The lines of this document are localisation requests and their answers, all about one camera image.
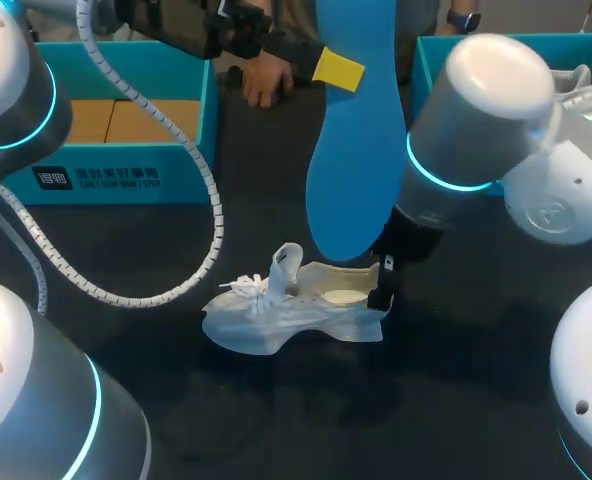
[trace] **shoe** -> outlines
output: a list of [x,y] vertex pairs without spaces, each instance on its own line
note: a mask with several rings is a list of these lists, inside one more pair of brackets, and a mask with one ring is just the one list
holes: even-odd
[[387,312],[367,308],[376,288],[378,264],[368,269],[313,262],[301,267],[303,249],[283,245],[269,277],[247,276],[226,285],[203,309],[203,331],[223,348],[248,355],[273,355],[295,334],[319,330],[343,342],[379,342]]

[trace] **shoe tongue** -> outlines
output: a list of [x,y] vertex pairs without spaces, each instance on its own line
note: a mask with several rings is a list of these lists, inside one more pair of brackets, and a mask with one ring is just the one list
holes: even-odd
[[296,274],[303,262],[303,247],[296,243],[286,243],[274,254],[269,269],[267,291],[283,296],[288,285],[296,281]]
[[592,72],[587,65],[579,65],[575,70],[552,70],[554,87],[558,95],[568,95],[574,90],[592,83]]

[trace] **blue insole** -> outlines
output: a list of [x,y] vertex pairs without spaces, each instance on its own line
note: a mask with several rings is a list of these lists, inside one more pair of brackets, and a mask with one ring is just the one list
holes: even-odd
[[396,203],[405,119],[396,83],[396,0],[317,0],[323,42],[361,63],[358,90],[327,86],[327,112],[307,175],[307,216],[332,261],[363,254]]

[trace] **blue box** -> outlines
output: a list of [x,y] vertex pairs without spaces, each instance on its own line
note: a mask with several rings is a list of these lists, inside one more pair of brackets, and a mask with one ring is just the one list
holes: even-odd
[[[71,99],[124,99],[92,63],[82,44],[38,46]],[[212,63],[159,42],[101,42],[100,46],[116,71],[143,95],[158,100],[200,100],[196,143],[213,166],[218,84]],[[50,171],[65,173],[71,189],[41,188],[37,172]],[[3,184],[26,205],[209,202],[194,161],[175,143],[67,144],[45,160],[6,178]]]
[[[573,70],[581,64],[592,71],[592,33],[508,35],[529,46],[553,70]],[[452,48],[463,39],[422,37],[416,44],[412,70],[412,116],[420,113]]]

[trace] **black surface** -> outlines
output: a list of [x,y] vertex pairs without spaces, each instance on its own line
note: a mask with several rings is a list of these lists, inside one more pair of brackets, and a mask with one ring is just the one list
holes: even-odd
[[[203,283],[162,308],[119,310],[45,262],[49,318],[141,403],[185,461],[178,478],[577,479],[557,440],[548,361],[556,322],[592,285],[592,243],[538,243],[498,199],[407,271],[380,344],[305,333],[255,358],[204,337],[200,309],[219,283],[265,274],[286,240],[318,258],[304,179],[323,92],[299,90],[272,111],[239,91],[222,103],[226,237]],[[74,266],[120,294],[178,284],[212,234],[202,206],[32,212]],[[1,234],[0,283],[33,303],[31,274]]]

